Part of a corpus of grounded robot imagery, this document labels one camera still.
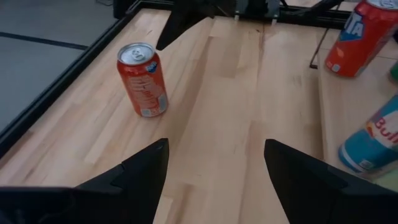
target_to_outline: soda can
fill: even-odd
[[[398,95],[340,146],[338,156],[357,174],[379,171],[398,160]]]
[[[118,53],[118,71],[134,110],[143,117],[163,113],[168,106],[160,58],[147,43],[133,43]]]
[[[391,67],[389,78],[392,82],[398,83],[398,61]]]
[[[342,77],[358,76],[398,28],[398,0],[363,0],[355,7],[325,60]]]

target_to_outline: blue and silver can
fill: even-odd
[[[372,173],[398,160],[398,95],[340,146],[338,156],[358,174]]]

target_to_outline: red bull logo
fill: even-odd
[[[365,130],[383,146],[395,146],[398,143],[398,111],[387,114],[376,122],[369,121]]]

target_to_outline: orange soda can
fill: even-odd
[[[332,72],[361,74],[398,28],[398,0],[362,0],[325,60]]]
[[[169,102],[155,48],[147,43],[124,46],[118,53],[118,71],[137,114],[149,118],[167,109]]]

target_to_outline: red bull can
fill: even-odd
[[[352,12],[325,60],[342,77],[358,76],[398,28],[398,0],[363,0]]]
[[[358,174],[378,171],[398,160],[398,95],[340,146],[338,156]]]

